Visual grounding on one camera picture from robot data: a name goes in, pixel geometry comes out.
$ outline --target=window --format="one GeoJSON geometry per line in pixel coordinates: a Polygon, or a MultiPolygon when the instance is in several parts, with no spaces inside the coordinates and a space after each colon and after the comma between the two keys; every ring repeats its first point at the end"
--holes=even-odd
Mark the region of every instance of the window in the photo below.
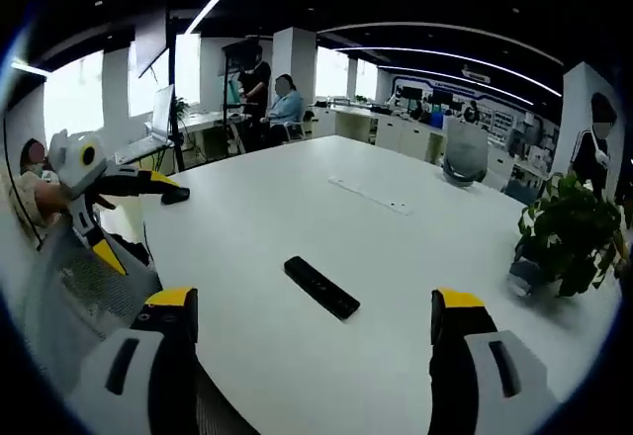
{"type": "Polygon", "coordinates": [[[378,67],[376,64],[359,59],[356,74],[356,95],[375,101],[377,85],[378,67]]]}
{"type": "Polygon", "coordinates": [[[346,96],[347,54],[325,47],[316,50],[316,96],[346,96]]]}
{"type": "Polygon", "coordinates": [[[46,144],[64,129],[68,134],[103,126],[101,73],[103,51],[70,62],[53,72],[44,88],[46,144]]]}
{"type": "MultiPolygon", "coordinates": [[[[141,78],[136,76],[136,45],[130,44],[128,57],[128,105],[130,117],[152,111],[154,95],[167,87],[168,52],[164,52],[141,78]]],[[[200,35],[176,37],[176,96],[190,105],[200,103],[200,35]]]]}

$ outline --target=blue shirt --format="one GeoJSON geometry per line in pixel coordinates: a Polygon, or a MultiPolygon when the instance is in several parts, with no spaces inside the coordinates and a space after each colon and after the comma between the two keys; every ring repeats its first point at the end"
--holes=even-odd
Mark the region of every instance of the blue shirt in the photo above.
{"type": "Polygon", "coordinates": [[[299,92],[292,90],[287,96],[275,99],[273,107],[270,108],[268,118],[270,124],[283,124],[285,122],[300,123],[302,120],[301,112],[304,107],[304,100],[299,92]]]}

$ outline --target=plant pot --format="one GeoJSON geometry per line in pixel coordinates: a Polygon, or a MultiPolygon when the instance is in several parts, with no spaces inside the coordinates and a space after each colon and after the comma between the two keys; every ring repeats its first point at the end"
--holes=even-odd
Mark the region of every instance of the plant pot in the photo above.
{"type": "Polygon", "coordinates": [[[510,288],[520,297],[533,295],[552,283],[531,255],[529,241],[521,237],[514,248],[514,262],[507,275],[510,288]]]}

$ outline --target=laptop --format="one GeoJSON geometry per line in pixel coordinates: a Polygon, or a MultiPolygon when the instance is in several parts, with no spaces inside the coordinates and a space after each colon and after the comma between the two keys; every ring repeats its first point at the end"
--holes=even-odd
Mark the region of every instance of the laptop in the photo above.
{"type": "Polygon", "coordinates": [[[173,142],[169,139],[169,112],[171,111],[173,94],[173,84],[156,92],[149,135],[117,151],[115,153],[115,163],[127,165],[164,148],[173,146],[173,142]]]}

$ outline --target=remote control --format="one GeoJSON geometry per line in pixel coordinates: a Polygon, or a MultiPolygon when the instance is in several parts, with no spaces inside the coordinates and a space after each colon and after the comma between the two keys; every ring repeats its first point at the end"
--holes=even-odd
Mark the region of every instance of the remote control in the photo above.
{"type": "Polygon", "coordinates": [[[286,261],[284,269],[297,285],[338,319],[349,318],[360,306],[356,299],[299,256],[286,261]]]}

